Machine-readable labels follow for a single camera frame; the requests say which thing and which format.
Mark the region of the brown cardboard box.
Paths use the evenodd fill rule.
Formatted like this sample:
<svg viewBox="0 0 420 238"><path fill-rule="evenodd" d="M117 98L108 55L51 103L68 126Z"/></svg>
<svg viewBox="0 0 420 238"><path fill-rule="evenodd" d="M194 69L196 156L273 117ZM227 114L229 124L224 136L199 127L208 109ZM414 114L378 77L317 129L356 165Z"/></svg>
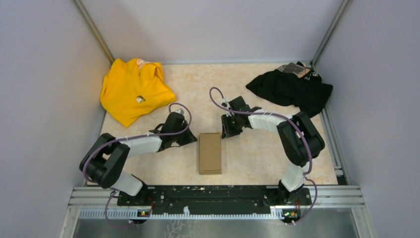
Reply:
<svg viewBox="0 0 420 238"><path fill-rule="evenodd" d="M221 134L219 132L201 133L198 140L198 164L200 175L219 175L222 173Z"/></svg>

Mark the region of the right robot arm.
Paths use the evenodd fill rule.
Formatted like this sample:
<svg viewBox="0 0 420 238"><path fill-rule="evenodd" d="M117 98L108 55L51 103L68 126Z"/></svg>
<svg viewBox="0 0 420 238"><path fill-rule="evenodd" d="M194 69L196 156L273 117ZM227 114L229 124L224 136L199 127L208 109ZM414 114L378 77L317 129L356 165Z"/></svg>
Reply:
<svg viewBox="0 0 420 238"><path fill-rule="evenodd" d="M223 139L242 133L244 128L261 129L278 134L289 160L279 181L279 199L284 204L297 200L304 185L304 176L312 170L313 159L325 148L325 142L309 116L299 112L287 117L267 112L261 107L250 108L243 97L222 99L226 113L221 116Z"/></svg>

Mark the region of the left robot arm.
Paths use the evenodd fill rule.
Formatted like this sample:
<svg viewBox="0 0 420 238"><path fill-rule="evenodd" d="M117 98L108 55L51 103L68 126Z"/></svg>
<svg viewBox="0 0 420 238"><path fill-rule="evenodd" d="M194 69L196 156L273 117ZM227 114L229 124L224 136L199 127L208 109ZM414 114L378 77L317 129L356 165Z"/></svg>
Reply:
<svg viewBox="0 0 420 238"><path fill-rule="evenodd" d="M143 205L149 198L146 184L123 171L127 159L197 140L183 114L171 112L164 123L143 135L117 138L102 134L82 159L79 169L90 182L124 192L136 205Z"/></svg>

